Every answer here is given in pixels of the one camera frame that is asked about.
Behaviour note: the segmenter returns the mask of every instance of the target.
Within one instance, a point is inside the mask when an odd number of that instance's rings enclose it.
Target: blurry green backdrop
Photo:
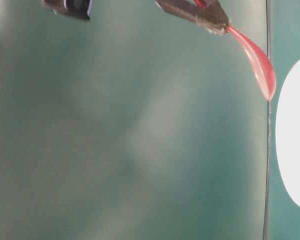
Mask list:
[[[266,2],[220,2],[266,50]],[[266,161],[230,35],[153,0],[94,0],[90,23],[0,0],[0,240],[260,240]]]

